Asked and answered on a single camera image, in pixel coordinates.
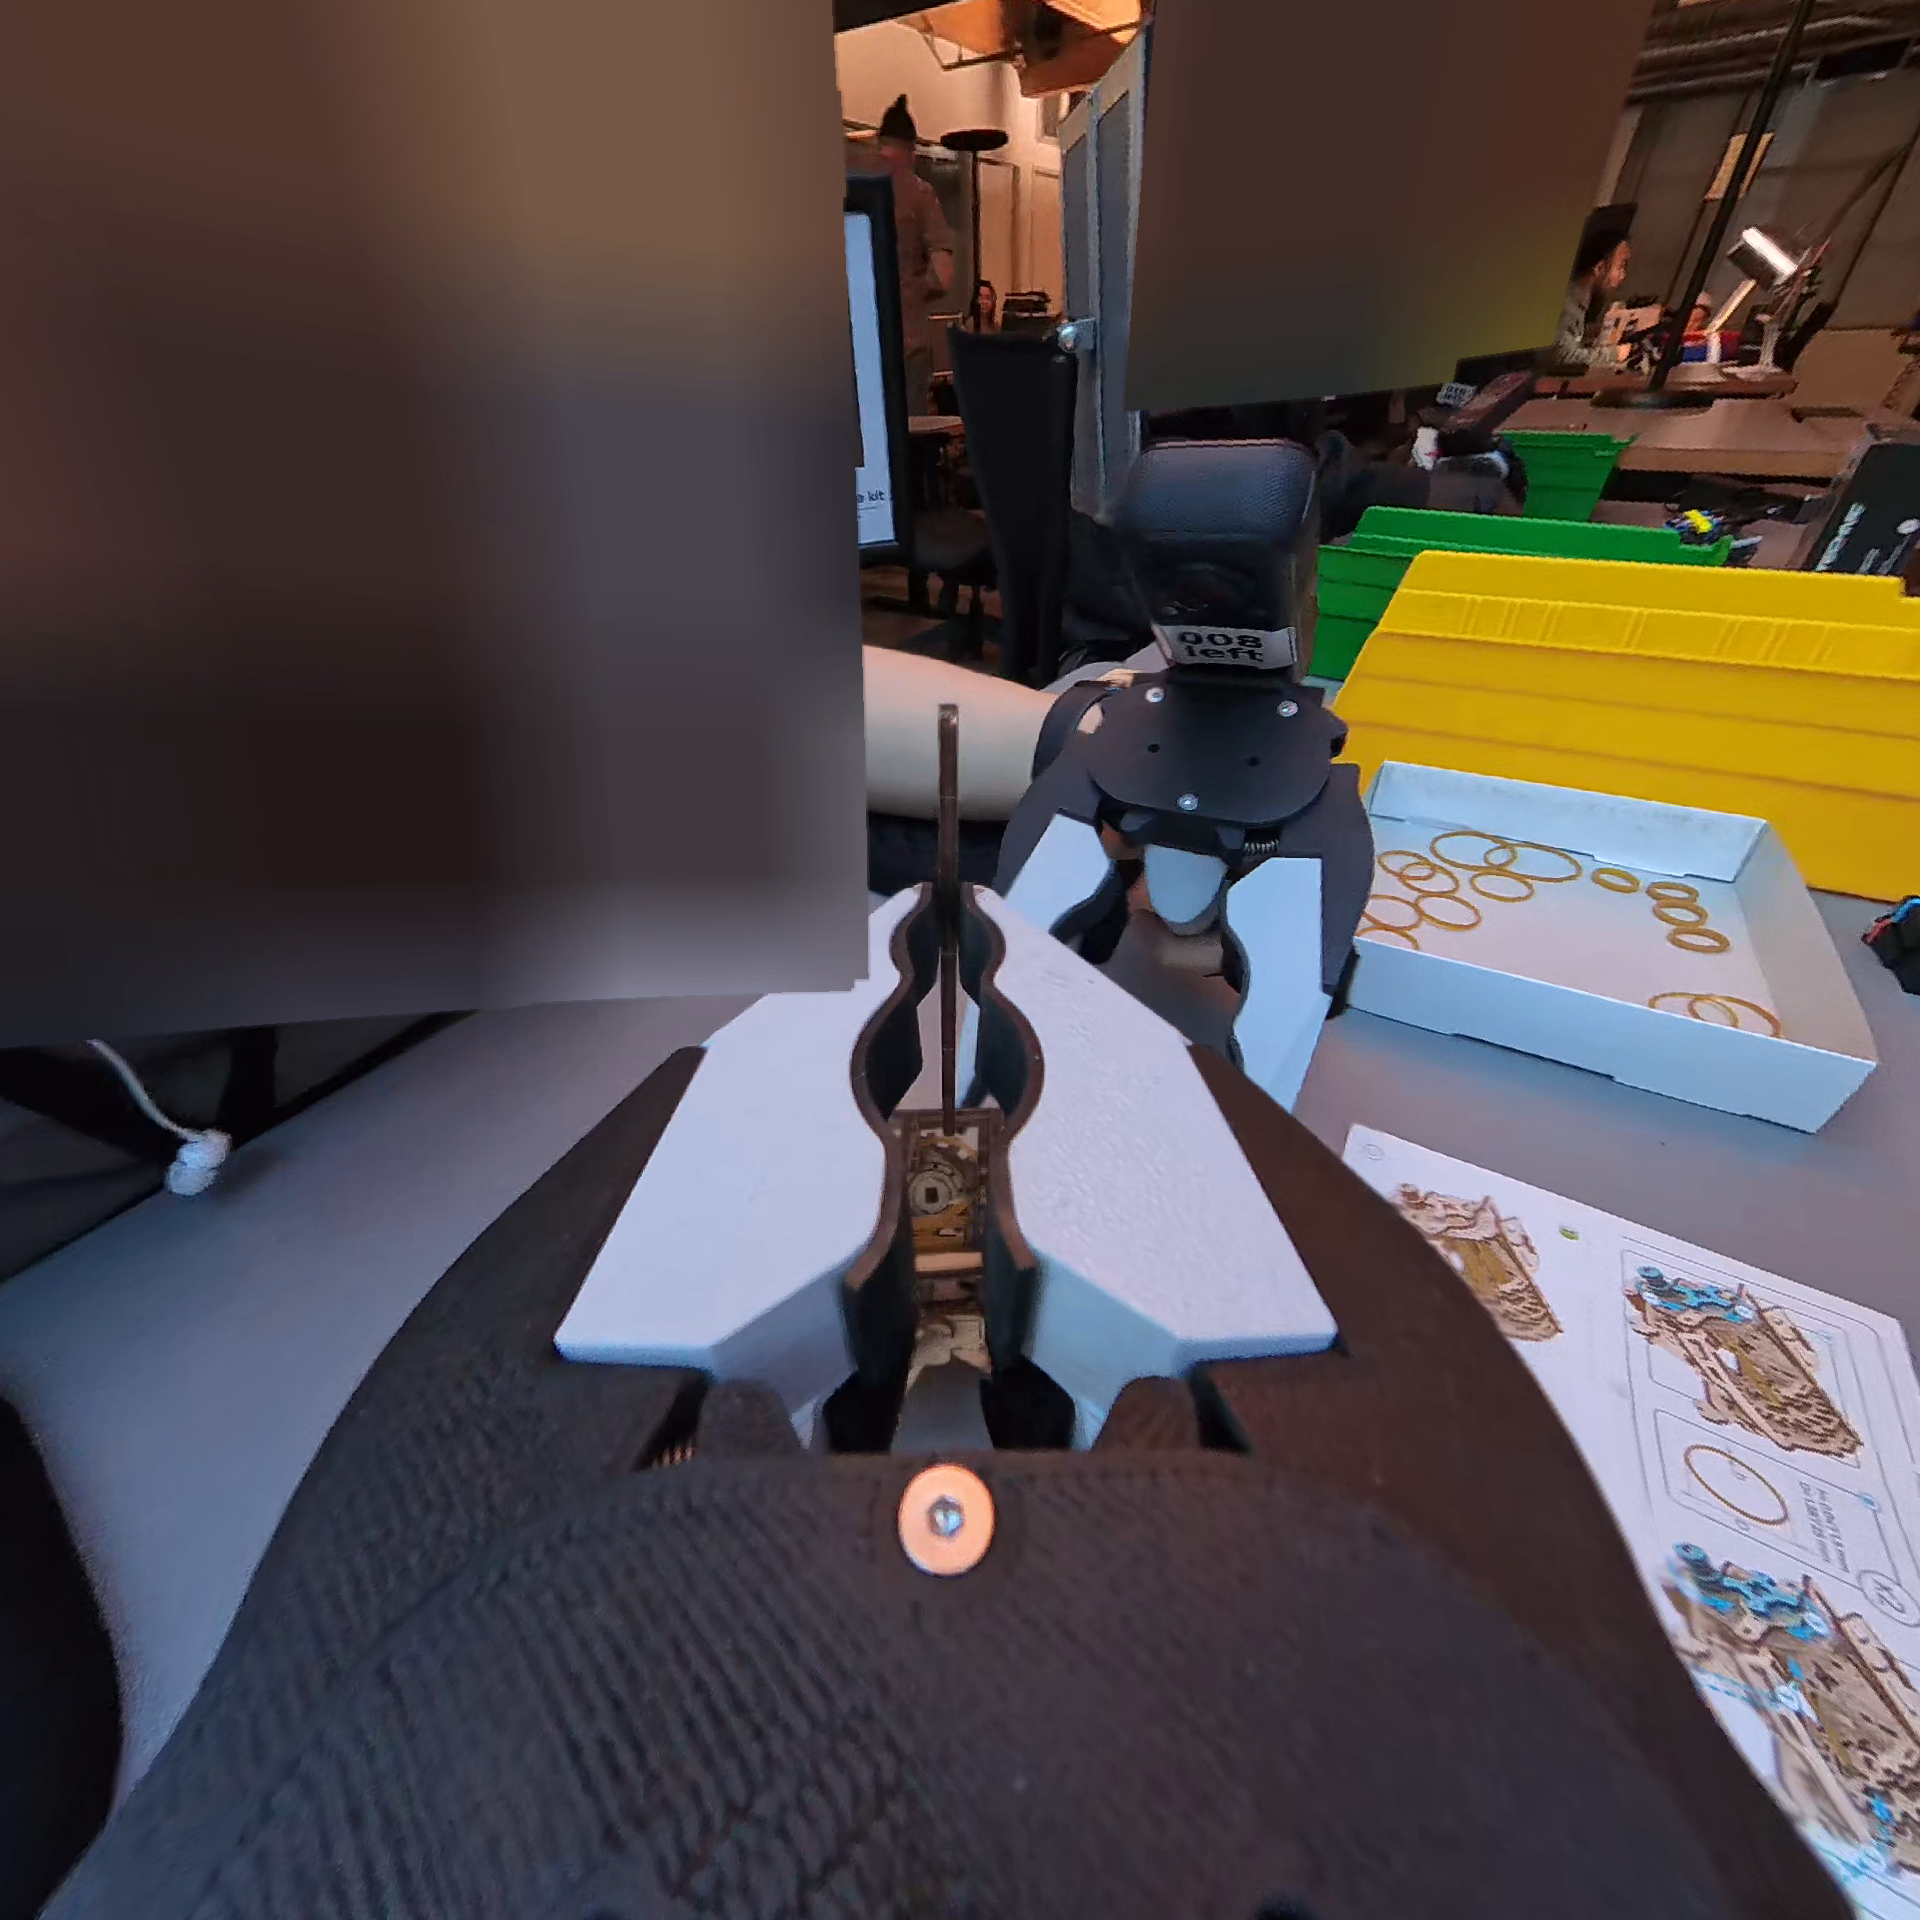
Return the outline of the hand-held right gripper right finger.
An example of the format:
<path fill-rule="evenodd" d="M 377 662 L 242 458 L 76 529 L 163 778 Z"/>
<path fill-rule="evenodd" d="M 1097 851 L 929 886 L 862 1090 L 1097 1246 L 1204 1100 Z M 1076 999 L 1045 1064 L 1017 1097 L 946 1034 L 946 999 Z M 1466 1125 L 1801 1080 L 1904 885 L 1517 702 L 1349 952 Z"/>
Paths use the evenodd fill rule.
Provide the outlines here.
<path fill-rule="evenodd" d="M 1327 1355 L 1337 1321 L 1266 1201 L 1187 1036 L 972 891 L 1001 934 L 997 992 L 1040 1045 L 1040 1097 L 1009 1128 L 1014 1221 L 1035 1259 L 1019 1355 L 1089 1451 L 1132 1380 Z"/>

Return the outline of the black floor lamp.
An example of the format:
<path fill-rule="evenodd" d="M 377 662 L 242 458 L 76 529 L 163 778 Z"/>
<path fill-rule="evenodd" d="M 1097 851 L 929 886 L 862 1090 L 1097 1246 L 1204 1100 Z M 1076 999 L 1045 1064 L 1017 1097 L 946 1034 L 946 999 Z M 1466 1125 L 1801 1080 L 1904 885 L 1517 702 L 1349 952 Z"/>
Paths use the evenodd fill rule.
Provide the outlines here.
<path fill-rule="evenodd" d="M 966 128 L 944 132 L 939 146 L 954 155 L 966 169 L 966 330 L 981 334 L 981 229 L 982 229 L 982 195 L 981 164 L 1007 146 L 1007 132 L 997 128 Z"/>

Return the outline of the brown background table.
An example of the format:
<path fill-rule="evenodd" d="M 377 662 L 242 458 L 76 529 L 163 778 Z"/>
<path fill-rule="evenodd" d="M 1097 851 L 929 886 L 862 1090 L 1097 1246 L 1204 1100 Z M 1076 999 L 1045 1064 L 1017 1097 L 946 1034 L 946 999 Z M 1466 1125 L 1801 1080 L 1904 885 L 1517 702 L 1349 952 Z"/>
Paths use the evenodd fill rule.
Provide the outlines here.
<path fill-rule="evenodd" d="M 1711 474 L 1763 482 L 1831 482 L 1867 442 L 1915 439 L 1915 421 L 1820 409 L 1794 400 L 1790 372 L 1684 362 L 1639 404 L 1645 372 L 1539 377 L 1503 421 L 1520 434 L 1600 434 L 1625 442 L 1621 474 Z"/>

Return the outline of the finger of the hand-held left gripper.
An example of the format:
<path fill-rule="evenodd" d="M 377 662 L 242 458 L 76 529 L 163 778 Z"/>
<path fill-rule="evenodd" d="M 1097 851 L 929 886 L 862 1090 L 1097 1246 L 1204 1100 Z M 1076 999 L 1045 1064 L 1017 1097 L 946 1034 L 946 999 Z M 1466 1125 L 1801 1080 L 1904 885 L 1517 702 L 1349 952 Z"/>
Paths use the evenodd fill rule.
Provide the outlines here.
<path fill-rule="evenodd" d="M 1331 1011 L 1320 875 L 1316 858 L 1266 858 L 1219 891 L 1219 951 L 1237 964 L 1224 1050 L 1289 1112 Z"/>
<path fill-rule="evenodd" d="M 1117 968 L 1143 846 L 1111 826 L 1057 812 L 1001 897 L 1089 968 Z"/>

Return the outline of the silver desk lamp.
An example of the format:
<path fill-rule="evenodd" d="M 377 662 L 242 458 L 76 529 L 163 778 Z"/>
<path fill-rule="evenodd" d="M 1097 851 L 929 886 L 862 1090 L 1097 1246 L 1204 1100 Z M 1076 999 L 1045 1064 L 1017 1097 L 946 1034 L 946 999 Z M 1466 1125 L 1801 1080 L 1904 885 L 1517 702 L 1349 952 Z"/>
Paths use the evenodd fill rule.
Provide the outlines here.
<path fill-rule="evenodd" d="M 1763 227 L 1742 227 L 1740 240 L 1727 255 L 1727 264 L 1737 271 L 1737 286 L 1723 301 L 1714 330 L 1730 334 L 1734 321 L 1745 309 L 1745 324 L 1740 341 L 1755 330 L 1763 372 L 1777 372 L 1777 350 L 1784 341 L 1787 324 L 1801 307 L 1801 295 L 1805 282 L 1805 260 L 1811 255 L 1795 242 L 1774 238 Z"/>

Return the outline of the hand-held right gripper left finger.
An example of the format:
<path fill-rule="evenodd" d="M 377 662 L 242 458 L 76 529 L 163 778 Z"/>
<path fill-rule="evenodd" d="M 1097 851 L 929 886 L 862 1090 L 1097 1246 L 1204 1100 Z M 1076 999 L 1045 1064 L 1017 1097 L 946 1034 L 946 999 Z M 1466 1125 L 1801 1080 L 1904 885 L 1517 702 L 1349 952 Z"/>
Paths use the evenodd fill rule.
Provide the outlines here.
<path fill-rule="evenodd" d="M 850 1378 L 840 1279 L 881 1221 L 883 1147 L 850 1056 L 900 982 L 902 891 L 871 912 L 865 977 L 765 992 L 723 1025 L 554 1332 L 575 1365 L 680 1366 L 771 1386 L 799 1442 Z"/>

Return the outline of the narrow black cardboard box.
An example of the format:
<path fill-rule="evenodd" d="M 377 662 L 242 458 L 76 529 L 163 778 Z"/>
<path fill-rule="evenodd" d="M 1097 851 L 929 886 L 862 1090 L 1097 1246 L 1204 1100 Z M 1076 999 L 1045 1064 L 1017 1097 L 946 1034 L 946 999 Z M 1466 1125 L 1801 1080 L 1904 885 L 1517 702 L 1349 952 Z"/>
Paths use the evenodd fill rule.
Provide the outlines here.
<path fill-rule="evenodd" d="M 1837 476 L 1816 532 L 1801 558 L 1805 574 L 1911 579 L 1915 568 L 1915 439 L 1876 436 Z"/>

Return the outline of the black framed display screen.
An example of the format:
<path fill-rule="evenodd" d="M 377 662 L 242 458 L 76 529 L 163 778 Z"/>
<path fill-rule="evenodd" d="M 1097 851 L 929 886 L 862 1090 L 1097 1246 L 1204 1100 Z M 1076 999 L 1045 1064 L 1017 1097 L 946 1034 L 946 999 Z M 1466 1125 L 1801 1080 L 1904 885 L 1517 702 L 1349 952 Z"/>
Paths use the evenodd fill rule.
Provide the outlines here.
<path fill-rule="evenodd" d="M 842 242 L 860 430 L 855 558 L 860 562 L 900 562 L 914 540 L 914 498 L 902 397 L 897 197 L 889 176 L 845 176 Z"/>

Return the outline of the illustrated instruction booklet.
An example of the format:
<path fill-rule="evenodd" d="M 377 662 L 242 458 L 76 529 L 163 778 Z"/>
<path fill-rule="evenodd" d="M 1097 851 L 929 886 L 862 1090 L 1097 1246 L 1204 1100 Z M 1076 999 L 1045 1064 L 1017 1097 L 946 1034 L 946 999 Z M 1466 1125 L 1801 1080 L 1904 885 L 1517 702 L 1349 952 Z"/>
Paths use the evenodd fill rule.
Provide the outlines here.
<path fill-rule="evenodd" d="M 1852 1914 L 1915 1916 L 1899 1325 L 1360 1125 L 1342 1159 L 1531 1366 L 1696 1692 Z"/>

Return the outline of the group of tan rubber bands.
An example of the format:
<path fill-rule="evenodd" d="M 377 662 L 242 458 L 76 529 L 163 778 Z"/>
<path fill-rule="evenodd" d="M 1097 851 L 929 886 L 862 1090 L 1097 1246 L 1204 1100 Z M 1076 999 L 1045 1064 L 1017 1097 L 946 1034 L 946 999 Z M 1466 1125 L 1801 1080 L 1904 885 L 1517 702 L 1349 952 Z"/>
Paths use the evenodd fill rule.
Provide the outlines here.
<path fill-rule="evenodd" d="M 1360 912 L 1360 958 L 1427 958 L 1779 1041 L 1730 885 L 1635 869 L 1545 840 L 1394 830 Z"/>

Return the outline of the thin dark wooden stick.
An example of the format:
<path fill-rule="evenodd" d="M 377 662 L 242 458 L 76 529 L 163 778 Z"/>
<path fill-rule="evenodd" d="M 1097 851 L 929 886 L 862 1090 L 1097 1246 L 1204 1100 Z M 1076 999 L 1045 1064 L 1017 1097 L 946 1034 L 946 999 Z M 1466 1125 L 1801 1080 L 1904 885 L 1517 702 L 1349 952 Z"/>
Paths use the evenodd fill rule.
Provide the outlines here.
<path fill-rule="evenodd" d="M 955 920 L 960 920 L 960 832 L 955 832 L 955 702 L 935 711 L 935 860 L 934 924 L 939 937 L 939 1130 L 955 1137 Z"/>

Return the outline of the small green plastic bin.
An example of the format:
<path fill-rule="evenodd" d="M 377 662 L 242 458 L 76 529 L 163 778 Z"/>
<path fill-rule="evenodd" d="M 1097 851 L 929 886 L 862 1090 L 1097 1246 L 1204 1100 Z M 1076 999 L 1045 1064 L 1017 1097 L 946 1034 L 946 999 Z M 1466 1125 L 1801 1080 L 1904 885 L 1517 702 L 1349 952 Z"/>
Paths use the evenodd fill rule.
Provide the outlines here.
<path fill-rule="evenodd" d="M 1590 522 L 1596 505 L 1632 442 L 1596 430 L 1503 430 L 1527 474 L 1524 516 Z"/>

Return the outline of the yellow plastic bin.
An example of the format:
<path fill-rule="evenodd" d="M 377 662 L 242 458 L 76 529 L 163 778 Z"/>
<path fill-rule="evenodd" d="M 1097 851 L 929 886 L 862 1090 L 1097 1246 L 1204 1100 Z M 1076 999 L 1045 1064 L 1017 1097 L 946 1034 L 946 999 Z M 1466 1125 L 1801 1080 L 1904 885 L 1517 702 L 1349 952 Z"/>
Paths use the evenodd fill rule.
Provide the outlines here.
<path fill-rule="evenodd" d="M 1337 711 L 1363 774 L 1755 817 L 1816 891 L 1915 892 L 1915 600 L 1892 577 L 1430 551 Z"/>

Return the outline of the white cardboard tray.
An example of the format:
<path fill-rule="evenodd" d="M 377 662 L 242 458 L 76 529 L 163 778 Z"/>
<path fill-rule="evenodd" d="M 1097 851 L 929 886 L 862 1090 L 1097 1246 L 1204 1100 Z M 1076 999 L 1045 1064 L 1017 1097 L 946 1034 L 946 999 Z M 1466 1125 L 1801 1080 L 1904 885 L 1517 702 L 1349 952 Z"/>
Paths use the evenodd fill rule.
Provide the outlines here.
<path fill-rule="evenodd" d="M 1779 1041 L 1500 980 L 1427 958 L 1357 952 L 1352 1006 L 1442 1036 L 1466 1036 L 1562 1068 L 1814 1135 L 1881 1068 L 1867 1012 L 1787 844 L 1755 817 L 1631 799 L 1596 790 L 1379 765 L 1367 794 L 1376 855 L 1394 830 L 1442 826 L 1605 858 L 1635 869 L 1734 886 L 1754 958 L 1784 1016 Z"/>

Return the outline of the large green plastic bin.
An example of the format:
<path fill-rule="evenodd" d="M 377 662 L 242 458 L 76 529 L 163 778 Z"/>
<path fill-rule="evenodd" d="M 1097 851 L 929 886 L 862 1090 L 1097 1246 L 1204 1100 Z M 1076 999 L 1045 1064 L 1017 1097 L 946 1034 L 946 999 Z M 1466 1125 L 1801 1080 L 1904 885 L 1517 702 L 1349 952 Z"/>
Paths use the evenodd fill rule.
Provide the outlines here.
<path fill-rule="evenodd" d="M 1734 538 L 1685 548 L 1664 528 L 1371 508 L 1349 540 L 1324 545 L 1316 555 L 1305 672 L 1340 685 L 1352 670 L 1421 555 L 1723 568 L 1730 558 L 1745 559 L 1751 551 L 1754 540 Z"/>

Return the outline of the grey partition panel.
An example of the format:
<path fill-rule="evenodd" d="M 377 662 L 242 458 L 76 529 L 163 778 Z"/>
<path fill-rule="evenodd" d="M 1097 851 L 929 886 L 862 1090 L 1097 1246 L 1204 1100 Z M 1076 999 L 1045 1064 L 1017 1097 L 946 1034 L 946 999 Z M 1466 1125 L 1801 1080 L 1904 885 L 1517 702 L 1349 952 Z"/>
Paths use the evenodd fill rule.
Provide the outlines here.
<path fill-rule="evenodd" d="M 1141 452 L 1125 404 L 1125 350 L 1137 278 L 1141 158 L 1147 101 L 1143 26 L 1060 128 L 1063 151 L 1063 324 L 1076 357 L 1070 501 L 1111 516 Z"/>

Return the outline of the wooden model car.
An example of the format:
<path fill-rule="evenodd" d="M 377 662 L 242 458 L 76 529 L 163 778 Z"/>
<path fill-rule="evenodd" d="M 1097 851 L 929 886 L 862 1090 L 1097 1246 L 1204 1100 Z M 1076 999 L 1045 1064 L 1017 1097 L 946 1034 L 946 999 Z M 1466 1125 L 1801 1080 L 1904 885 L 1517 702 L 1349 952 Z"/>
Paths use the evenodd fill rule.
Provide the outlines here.
<path fill-rule="evenodd" d="M 954 1359 L 990 1372 L 982 1284 L 997 1125 L 997 1108 L 955 1110 L 949 1130 L 944 1130 L 939 1110 L 897 1116 L 907 1144 L 902 1207 L 917 1287 L 917 1346 L 907 1386 Z"/>

